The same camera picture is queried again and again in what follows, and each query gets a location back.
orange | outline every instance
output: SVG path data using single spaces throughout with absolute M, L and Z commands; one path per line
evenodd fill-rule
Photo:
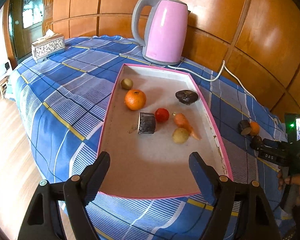
M 133 111 L 143 108 L 146 104 L 146 94 L 139 89 L 131 89 L 127 92 L 124 103 Z
M 254 121 L 251 121 L 250 126 L 251 126 L 251 132 L 250 132 L 250 135 L 251 135 L 251 136 L 256 136 L 256 135 L 258 135 L 259 132 L 260 132 L 260 126 L 258 125 L 258 123 L 257 123 L 257 122 L 254 122 Z

kettle base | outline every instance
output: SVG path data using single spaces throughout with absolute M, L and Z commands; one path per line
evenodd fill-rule
M 158 60 L 155 60 L 155 59 L 152 59 L 152 58 L 149 58 L 145 55 L 142 55 L 147 61 L 150 61 L 154 64 L 157 64 L 157 65 L 162 65 L 162 66 L 167 66 L 167 65 L 170 65 L 170 66 L 175 66 L 175 65 L 178 65 L 180 63 L 180 60 L 178 62 L 164 62 L 164 61 L 158 61 Z

screw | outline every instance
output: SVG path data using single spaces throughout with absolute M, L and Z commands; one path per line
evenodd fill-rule
M 71 177 L 71 180 L 72 180 L 72 181 L 78 181 L 78 180 L 80 180 L 80 176 L 79 176 L 79 175 L 73 175 L 73 176 Z
M 40 182 L 39 182 L 39 185 L 40 186 L 44 186 L 44 185 L 46 185 L 47 184 L 47 181 L 45 180 L 45 179 L 43 179 L 43 180 L 41 180 Z
M 259 183 L 258 181 L 256 181 L 256 180 L 253 180 L 253 181 L 252 181 L 252 185 L 253 185 L 254 187 L 259 187 L 260 183 Z
M 222 182 L 227 182 L 228 181 L 228 177 L 227 176 L 224 176 L 224 175 L 221 175 L 219 177 L 219 180 L 221 180 Z

blue plaid bedsheet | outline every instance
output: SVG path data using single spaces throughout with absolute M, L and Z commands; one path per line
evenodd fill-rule
M 49 182 L 66 181 L 96 159 L 111 91 L 123 63 L 153 65 L 142 48 L 121 36 L 66 40 L 66 51 L 36 64 L 24 60 L 10 76 L 6 98 L 15 100 L 34 160 Z M 186 58 L 180 67 L 211 79 L 217 75 Z M 234 181 L 258 180 L 274 209 L 278 167 L 256 157 L 251 137 L 241 136 L 242 119 L 260 125 L 262 138 L 286 140 L 284 126 L 268 109 L 221 76 L 206 82 L 192 75 L 216 121 L 227 150 Z M 65 203 L 60 202 L 66 212 Z M 232 239 L 239 203 L 235 203 L 225 239 Z M 87 212 L 103 239 L 198 239 L 212 212 L 201 194 L 161 200 L 130 200 L 98 194 Z M 293 221 L 280 208 L 275 218 L 282 233 Z

stool leg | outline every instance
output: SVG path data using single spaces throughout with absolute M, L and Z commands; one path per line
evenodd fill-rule
M 2 85 L 0 85 L 0 93 L 1 93 L 1 97 L 3 99 L 4 98 L 4 91 L 3 91 Z

